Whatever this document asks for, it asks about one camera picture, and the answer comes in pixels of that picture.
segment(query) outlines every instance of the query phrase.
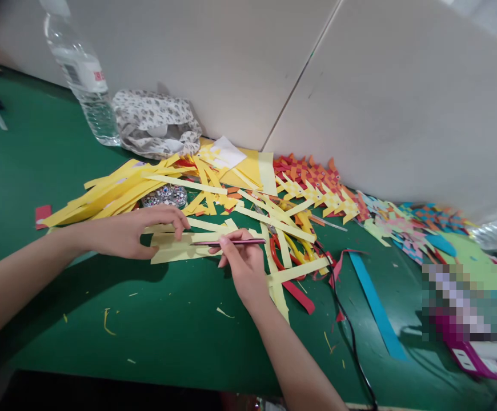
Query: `green table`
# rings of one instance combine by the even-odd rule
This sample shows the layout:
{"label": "green table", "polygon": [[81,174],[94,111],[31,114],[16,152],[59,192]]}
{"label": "green table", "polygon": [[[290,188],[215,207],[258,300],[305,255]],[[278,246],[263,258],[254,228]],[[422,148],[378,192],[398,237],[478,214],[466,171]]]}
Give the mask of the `green table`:
{"label": "green table", "polygon": [[[100,145],[67,89],[5,70],[0,98],[9,127],[8,132],[0,130],[1,259],[45,234],[34,227],[37,206],[52,204],[58,210],[82,194],[84,182],[109,174],[131,153]],[[259,230],[255,221],[239,213],[232,217],[240,227]],[[221,223],[225,218],[206,220]],[[345,248],[370,253],[363,261],[410,357],[397,361],[388,355],[351,262],[345,259],[339,295],[356,329],[361,361],[379,403],[484,409],[497,392],[497,382],[475,382],[458,369],[444,344],[420,338],[420,267],[397,247],[380,245],[357,224],[350,222],[346,228],[348,233],[317,225],[316,232],[335,258]],[[311,279],[303,285],[316,310],[308,316],[286,293],[293,330],[346,402],[368,402],[348,348],[348,329],[343,324],[339,331],[334,325],[337,310],[330,287]],[[217,307],[235,318],[221,315]],[[108,327],[115,337],[103,328],[105,308],[111,308]],[[331,345],[337,345],[333,354],[323,332]],[[79,263],[0,333],[0,365],[280,394],[230,273],[217,269],[214,258],[150,265],[98,255]]]}

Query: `forearm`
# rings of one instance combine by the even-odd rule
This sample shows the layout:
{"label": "forearm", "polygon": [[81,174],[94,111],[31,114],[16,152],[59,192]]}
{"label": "forearm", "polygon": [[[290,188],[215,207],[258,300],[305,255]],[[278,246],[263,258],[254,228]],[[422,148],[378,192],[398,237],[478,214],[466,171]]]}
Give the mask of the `forearm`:
{"label": "forearm", "polygon": [[290,410],[348,410],[271,300],[251,315]]}
{"label": "forearm", "polygon": [[0,329],[77,256],[69,229],[61,229],[0,261]]}

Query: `hand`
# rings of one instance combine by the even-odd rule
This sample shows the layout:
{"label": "hand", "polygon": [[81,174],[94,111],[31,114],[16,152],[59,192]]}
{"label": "hand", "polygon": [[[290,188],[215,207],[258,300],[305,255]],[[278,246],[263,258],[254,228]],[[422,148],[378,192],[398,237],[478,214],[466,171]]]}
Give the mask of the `hand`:
{"label": "hand", "polygon": [[248,240],[253,236],[243,228],[220,238],[220,248],[211,248],[210,253],[223,251],[219,268],[229,262],[237,294],[250,312],[262,303],[269,302],[270,295],[264,271],[262,249],[257,244],[235,246],[231,240]]}
{"label": "hand", "polygon": [[72,246],[83,252],[96,251],[128,259],[148,260],[159,247],[140,244],[140,235],[150,225],[170,223],[179,241],[184,229],[191,228],[182,211],[172,205],[160,204],[114,217],[73,224],[58,230],[56,234],[68,234]]}

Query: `bottle cap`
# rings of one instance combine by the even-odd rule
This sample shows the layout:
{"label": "bottle cap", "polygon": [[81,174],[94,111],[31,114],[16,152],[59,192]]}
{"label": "bottle cap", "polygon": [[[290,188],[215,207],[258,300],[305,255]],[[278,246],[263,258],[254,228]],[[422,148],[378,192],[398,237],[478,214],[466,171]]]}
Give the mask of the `bottle cap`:
{"label": "bottle cap", "polygon": [[41,6],[49,14],[56,14],[63,17],[69,17],[71,15],[70,8],[68,7],[66,0],[39,0]]}

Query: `light blue paper strip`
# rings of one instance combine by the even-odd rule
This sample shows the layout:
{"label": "light blue paper strip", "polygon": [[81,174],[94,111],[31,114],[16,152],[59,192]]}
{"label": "light blue paper strip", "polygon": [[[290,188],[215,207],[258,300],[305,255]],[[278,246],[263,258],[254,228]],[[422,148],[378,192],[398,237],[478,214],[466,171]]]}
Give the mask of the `light blue paper strip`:
{"label": "light blue paper strip", "polygon": [[407,356],[404,353],[403,346],[399,342],[395,331],[393,331],[393,327],[391,326],[390,320],[387,318],[386,311],[382,303],[380,302],[380,298],[378,298],[378,294],[376,293],[376,289],[374,288],[374,284],[368,275],[367,268],[363,264],[363,260],[361,260],[361,256],[357,253],[348,253],[353,266],[355,267],[355,272],[359,277],[359,281],[361,282],[361,286],[363,287],[364,294],[367,297],[368,304],[370,305],[370,309],[372,310],[372,315],[374,316],[374,320],[380,330],[380,334],[382,335],[382,339],[386,345],[387,350],[390,353],[390,356],[396,358],[397,360],[408,360]]}

